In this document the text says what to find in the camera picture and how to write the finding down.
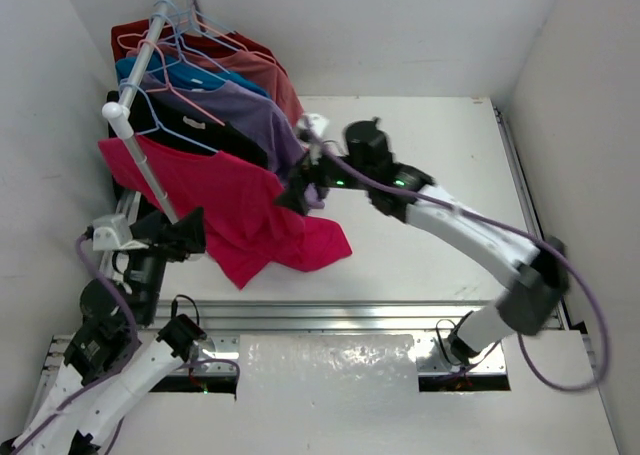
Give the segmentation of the pink t shirt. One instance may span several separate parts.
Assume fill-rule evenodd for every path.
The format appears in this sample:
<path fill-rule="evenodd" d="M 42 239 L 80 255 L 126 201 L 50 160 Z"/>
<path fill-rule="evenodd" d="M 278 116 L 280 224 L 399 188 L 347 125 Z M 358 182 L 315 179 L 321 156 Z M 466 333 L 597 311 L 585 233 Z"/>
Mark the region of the pink t shirt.
<path fill-rule="evenodd" d="M 301 272 L 352 254 L 341 226 L 275 205 L 283 191 L 275 174 L 225 152 L 180 152 L 137 139 L 179 217 L 204 210 L 206 250 L 239 289 L 270 263 Z"/>

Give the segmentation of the blue wire hanger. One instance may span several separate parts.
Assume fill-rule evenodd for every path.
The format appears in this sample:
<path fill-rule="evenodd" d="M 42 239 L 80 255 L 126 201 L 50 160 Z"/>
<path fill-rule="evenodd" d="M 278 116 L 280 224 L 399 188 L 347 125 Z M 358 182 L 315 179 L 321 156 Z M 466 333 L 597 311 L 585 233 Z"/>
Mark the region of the blue wire hanger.
<path fill-rule="evenodd" d="M 130 108 L 134 131 L 166 147 L 209 156 L 231 141 L 226 127 L 218 123 L 186 122 L 176 109 L 137 92 Z"/>

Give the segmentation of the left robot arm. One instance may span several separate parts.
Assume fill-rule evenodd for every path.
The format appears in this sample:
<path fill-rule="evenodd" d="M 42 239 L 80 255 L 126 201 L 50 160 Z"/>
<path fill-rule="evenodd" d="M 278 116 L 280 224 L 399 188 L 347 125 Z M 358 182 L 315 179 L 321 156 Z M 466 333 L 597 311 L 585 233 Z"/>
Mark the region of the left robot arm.
<path fill-rule="evenodd" d="M 193 361 L 205 332 L 174 315 L 147 345 L 138 331 L 156 314 L 167 264 L 206 248 L 204 211 L 172 222 L 159 210 L 135 223 L 122 214 L 95 219 L 75 242 L 93 278 L 83 289 L 83 323 L 53 386 L 4 454 L 95 454 L 109 433 L 157 383 Z"/>

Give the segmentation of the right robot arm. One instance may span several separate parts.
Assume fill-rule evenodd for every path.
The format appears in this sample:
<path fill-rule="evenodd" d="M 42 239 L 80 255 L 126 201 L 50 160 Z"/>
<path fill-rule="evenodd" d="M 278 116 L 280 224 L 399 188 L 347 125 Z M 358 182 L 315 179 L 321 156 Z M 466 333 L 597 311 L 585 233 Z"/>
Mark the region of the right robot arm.
<path fill-rule="evenodd" d="M 343 131 L 346 152 L 338 156 L 326 146 L 328 119 L 302 116 L 296 131 L 308 148 L 291 169 L 276 205 L 305 215 L 308 186 L 321 198 L 332 188 L 363 190 L 382 214 L 436 236 L 487 270 L 504 291 L 488 306 L 464 315 L 438 342 L 450 366 L 469 365 L 486 347 L 512 334 L 538 334 L 569 288 L 567 270 L 557 259 L 564 244 L 551 238 L 539 247 L 524 235 L 481 221 L 433 177 L 396 161 L 378 124 L 377 118 L 349 124 Z"/>

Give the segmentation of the purple t shirt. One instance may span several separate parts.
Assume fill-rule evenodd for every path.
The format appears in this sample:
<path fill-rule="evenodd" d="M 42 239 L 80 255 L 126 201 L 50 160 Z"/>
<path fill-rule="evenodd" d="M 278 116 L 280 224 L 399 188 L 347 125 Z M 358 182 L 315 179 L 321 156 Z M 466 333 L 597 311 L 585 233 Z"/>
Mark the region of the purple t shirt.
<path fill-rule="evenodd" d="M 210 123 L 215 118 L 230 123 L 266 153 L 268 168 L 282 183 L 305 150 L 282 110 L 269 98 L 227 81 L 210 90 L 169 90 L 151 74 L 143 76 L 140 88 L 149 96 L 188 118 Z"/>

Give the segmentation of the black t shirt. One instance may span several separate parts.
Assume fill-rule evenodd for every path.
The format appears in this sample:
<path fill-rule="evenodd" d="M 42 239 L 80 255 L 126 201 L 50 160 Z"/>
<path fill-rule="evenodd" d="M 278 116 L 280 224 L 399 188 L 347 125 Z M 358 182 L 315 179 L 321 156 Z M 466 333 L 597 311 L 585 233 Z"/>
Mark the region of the black t shirt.
<path fill-rule="evenodd" d="M 199 122 L 160 101 L 138 93 L 130 108 L 134 140 L 146 152 L 184 160 L 231 155 L 272 172 L 269 156 L 258 143 L 228 122 Z"/>

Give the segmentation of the salmon t shirt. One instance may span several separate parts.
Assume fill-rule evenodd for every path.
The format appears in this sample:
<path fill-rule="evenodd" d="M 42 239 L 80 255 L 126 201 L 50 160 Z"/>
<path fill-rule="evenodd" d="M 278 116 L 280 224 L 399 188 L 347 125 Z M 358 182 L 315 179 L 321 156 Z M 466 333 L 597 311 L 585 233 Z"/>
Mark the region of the salmon t shirt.
<path fill-rule="evenodd" d="M 271 99 L 285 114 L 290 125 L 295 125 L 303 115 L 303 107 L 295 92 L 293 84 L 285 72 L 277 65 L 248 52 L 238 51 L 232 55 L 213 58 L 219 61 L 227 70 L 238 73 L 245 79 L 259 85 L 264 89 Z M 166 62 L 161 58 L 165 68 Z M 172 90 L 175 87 L 169 81 L 167 72 L 165 75 L 165 86 Z"/>

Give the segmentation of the teal t shirt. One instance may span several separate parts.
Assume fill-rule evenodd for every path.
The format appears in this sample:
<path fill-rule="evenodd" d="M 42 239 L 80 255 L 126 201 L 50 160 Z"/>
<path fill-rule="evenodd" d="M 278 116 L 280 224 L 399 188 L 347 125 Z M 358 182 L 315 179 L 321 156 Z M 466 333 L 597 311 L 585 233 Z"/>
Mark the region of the teal t shirt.
<path fill-rule="evenodd" d="M 172 85 L 181 89 L 215 90 L 226 81 L 234 82 L 242 88 L 269 98 L 270 95 L 259 85 L 250 82 L 235 72 L 211 72 L 204 68 L 197 68 L 193 64 L 185 63 L 171 56 L 165 57 L 164 68 L 161 57 L 154 53 L 148 63 L 146 73 L 154 76 L 161 83 L 165 82 L 164 72 L 167 72 Z"/>

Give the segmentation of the blue hanger on rack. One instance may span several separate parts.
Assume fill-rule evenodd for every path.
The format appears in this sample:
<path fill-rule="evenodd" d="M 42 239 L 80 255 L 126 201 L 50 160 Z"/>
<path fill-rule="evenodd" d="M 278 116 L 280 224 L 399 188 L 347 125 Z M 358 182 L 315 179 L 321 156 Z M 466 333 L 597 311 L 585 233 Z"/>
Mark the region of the blue hanger on rack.
<path fill-rule="evenodd" d="M 168 30 L 162 29 L 155 43 L 161 52 L 159 55 L 161 58 L 165 60 L 166 56 L 171 56 L 211 72 L 232 72 L 223 67 L 219 61 L 214 60 L 211 54 L 205 52 L 209 46 L 205 45 L 199 37 L 189 35 L 178 27 L 177 14 L 162 15 L 160 13 L 161 8 L 175 9 L 176 6 L 172 2 L 166 4 L 164 0 L 160 0 L 155 5 L 159 5 L 159 8 L 154 8 L 150 21 L 154 21 L 155 16 L 159 15 L 160 19 L 168 24 Z"/>

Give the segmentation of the silver clothes rack pole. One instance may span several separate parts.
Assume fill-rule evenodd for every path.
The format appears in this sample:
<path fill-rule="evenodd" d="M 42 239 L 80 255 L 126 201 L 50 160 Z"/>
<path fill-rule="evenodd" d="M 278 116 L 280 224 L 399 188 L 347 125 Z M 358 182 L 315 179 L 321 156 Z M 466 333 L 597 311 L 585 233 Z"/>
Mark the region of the silver clothes rack pole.
<path fill-rule="evenodd" d="M 105 103 L 102 108 L 102 116 L 123 142 L 164 214 L 169 218 L 170 222 L 176 222 L 178 217 L 168 198 L 168 194 L 157 179 L 151 163 L 135 138 L 134 129 L 129 122 L 131 105 L 138 93 L 140 82 L 147 71 L 149 61 L 160 39 L 165 22 L 168 21 L 168 13 L 172 2 L 173 0 L 159 0 L 158 8 L 151 15 L 149 31 L 142 40 L 142 47 L 139 49 L 130 76 L 123 84 L 123 87 L 119 89 L 119 100 Z"/>

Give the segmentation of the aluminium table rail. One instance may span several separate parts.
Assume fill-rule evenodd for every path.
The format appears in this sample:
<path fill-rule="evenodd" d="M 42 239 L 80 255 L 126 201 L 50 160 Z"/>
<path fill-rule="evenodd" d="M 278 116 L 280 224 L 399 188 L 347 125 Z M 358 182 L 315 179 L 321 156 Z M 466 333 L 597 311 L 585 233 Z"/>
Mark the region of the aluminium table rail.
<path fill-rule="evenodd" d="M 231 302 L 183 298 L 177 312 L 205 330 L 238 333 L 426 331 L 458 322 L 480 307 L 413 302 Z"/>

